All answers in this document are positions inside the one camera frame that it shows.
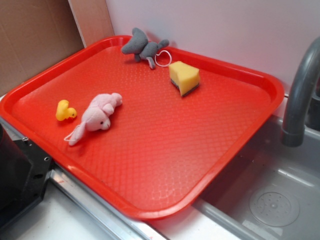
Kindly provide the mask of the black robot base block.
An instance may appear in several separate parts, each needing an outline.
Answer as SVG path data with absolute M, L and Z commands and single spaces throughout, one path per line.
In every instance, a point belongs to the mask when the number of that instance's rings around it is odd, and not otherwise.
M 0 127 L 0 229 L 38 205 L 47 188 L 52 157 L 28 138 L 13 140 Z

